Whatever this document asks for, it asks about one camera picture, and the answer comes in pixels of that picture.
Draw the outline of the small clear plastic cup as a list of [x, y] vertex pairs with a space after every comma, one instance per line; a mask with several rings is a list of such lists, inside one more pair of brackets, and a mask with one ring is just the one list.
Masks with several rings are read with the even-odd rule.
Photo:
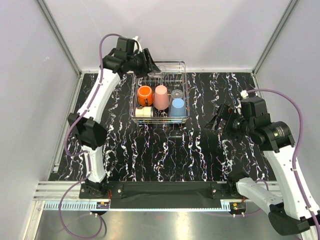
[[163, 64], [156, 64], [151, 72], [147, 74], [150, 78], [164, 78], [167, 74], [167, 68]]

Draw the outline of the clear faceted glass tumbler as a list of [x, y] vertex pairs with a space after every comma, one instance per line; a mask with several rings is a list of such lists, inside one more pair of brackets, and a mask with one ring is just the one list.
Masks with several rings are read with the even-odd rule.
[[184, 97], [184, 93], [180, 89], [174, 89], [171, 92], [171, 97], [172, 97], [172, 99], [182, 99]]

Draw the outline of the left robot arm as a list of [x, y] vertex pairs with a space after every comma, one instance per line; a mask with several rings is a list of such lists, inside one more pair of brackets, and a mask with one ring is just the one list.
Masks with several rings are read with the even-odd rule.
[[102, 183], [106, 178], [102, 148], [107, 130], [101, 125], [103, 111], [123, 75], [133, 72], [136, 77], [150, 77], [161, 70], [152, 59], [148, 48], [142, 48], [139, 37], [117, 36], [116, 47], [106, 56], [99, 56], [97, 79], [84, 104], [76, 113], [70, 113], [67, 135], [74, 134], [80, 153], [84, 155], [87, 173], [85, 181], [93, 183], [90, 193], [97, 199], [107, 195], [108, 187]]

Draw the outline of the blue plastic cup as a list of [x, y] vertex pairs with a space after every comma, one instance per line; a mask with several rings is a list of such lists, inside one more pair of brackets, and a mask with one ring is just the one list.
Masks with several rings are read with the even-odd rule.
[[185, 117], [185, 101], [181, 98], [175, 98], [171, 103], [171, 109], [169, 112], [170, 117]]

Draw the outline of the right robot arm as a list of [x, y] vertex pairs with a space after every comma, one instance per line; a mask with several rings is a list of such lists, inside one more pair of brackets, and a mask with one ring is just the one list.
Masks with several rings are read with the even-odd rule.
[[249, 137], [263, 151], [281, 192], [277, 196], [247, 174], [238, 173], [227, 179], [224, 191], [229, 197], [251, 200], [267, 214], [281, 236], [300, 235], [304, 240], [320, 238], [320, 207], [294, 158], [298, 145], [286, 123], [271, 121], [264, 99], [244, 98], [240, 101], [240, 110], [222, 104], [205, 127], [235, 141]]

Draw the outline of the pink plastic cup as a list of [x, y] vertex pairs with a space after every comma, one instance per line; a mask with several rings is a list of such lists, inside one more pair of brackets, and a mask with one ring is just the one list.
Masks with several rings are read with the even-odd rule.
[[165, 110], [169, 106], [168, 89], [164, 85], [158, 85], [154, 91], [153, 105], [157, 110]]

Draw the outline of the metal cup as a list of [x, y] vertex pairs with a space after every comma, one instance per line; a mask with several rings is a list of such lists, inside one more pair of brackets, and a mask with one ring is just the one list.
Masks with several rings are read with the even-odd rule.
[[152, 106], [138, 106], [135, 108], [135, 117], [138, 118], [152, 118], [153, 107]]

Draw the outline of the orange cup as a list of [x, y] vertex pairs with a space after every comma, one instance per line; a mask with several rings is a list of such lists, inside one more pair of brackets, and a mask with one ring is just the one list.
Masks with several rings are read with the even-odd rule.
[[153, 104], [153, 89], [148, 85], [140, 86], [137, 90], [138, 103], [143, 107], [149, 107]]

